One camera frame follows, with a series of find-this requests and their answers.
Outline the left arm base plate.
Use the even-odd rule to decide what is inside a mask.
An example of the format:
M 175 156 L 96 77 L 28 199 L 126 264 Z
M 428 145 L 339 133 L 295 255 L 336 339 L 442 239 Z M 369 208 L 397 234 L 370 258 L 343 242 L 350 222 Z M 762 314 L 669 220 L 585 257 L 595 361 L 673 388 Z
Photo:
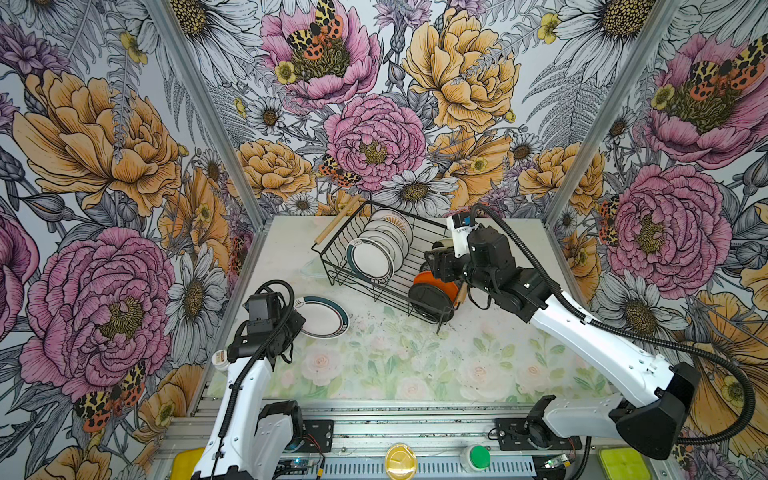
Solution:
M 335 422 L 330 419 L 305 419 L 305 436 L 299 442 L 295 452 L 330 453 L 333 445 Z

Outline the white plate green rim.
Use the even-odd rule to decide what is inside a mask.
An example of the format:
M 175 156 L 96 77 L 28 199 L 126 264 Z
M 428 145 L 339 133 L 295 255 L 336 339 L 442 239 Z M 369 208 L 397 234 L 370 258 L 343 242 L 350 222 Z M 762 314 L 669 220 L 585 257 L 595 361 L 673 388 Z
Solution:
M 385 284 L 393 274 L 392 261 L 377 243 L 356 238 L 346 247 L 349 268 L 360 279 L 372 284 Z

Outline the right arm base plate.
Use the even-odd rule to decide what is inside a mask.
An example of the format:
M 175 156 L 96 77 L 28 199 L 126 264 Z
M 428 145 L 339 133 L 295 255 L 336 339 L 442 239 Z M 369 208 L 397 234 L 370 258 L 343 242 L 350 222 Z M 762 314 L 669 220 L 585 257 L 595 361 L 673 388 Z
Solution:
M 578 436 L 558 437 L 543 423 L 529 422 L 525 418 L 497 418 L 487 438 L 496 441 L 502 451 L 554 451 L 574 452 L 583 444 Z

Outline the black wire dish rack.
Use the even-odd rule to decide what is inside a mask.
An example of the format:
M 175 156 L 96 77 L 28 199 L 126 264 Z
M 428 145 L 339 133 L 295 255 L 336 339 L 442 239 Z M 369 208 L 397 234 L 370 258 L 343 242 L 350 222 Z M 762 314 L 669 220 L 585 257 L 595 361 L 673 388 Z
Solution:
M 468 288 L 431 274 L 426 254 L 451 244 L 442 219 L 356 197 L 314 240 L 312 250 L 332 285 L 441 328 L 468 299 Z

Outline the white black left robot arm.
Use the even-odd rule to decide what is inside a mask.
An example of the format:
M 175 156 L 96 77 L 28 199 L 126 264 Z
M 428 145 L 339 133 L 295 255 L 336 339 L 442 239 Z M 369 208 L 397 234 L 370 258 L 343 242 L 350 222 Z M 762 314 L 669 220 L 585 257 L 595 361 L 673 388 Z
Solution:
M 303 426 L 295 401 L 262 402 L 276 360 L 292 352 L 304 324 L 305 318 L 292 312 L 285 321 L 275 319 L 269 333 L 252 334 L 245 324 L 237 328 L 227 349 L 225 394 L 193 479 L 273 478 Z

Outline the white plate blue rim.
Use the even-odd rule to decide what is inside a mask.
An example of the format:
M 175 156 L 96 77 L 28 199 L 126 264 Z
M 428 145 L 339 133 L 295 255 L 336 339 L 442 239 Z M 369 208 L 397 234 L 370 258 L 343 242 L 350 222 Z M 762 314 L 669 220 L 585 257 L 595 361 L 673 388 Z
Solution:
M 347 311 L 329 298 L 307 295 L 296 299 L 294 308 L 305 319 L 301 332 L 308 337 L 337 338 L 349 328 Z

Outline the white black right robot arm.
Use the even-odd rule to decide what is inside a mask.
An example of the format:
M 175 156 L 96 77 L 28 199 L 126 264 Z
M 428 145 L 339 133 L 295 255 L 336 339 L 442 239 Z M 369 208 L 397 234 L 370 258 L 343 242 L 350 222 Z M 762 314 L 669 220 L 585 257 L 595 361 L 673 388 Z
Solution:
M 437 248 L 427 251 L 425 260 L 439 280 L 461 280 L 487 293 L 502 310 L 559 340 L 617 390 L 602 401 L 544 395 L 517 427 L 516 436 L 538 448 L 557 438 L 617 438 L 652 459 L 670 456 L 699 382 L 692 367 L 672 365 L 608 332 L 540 266 L 517 265 L 508 248 L 495 253 L 472 246 L 461 256 L 453 248 Z

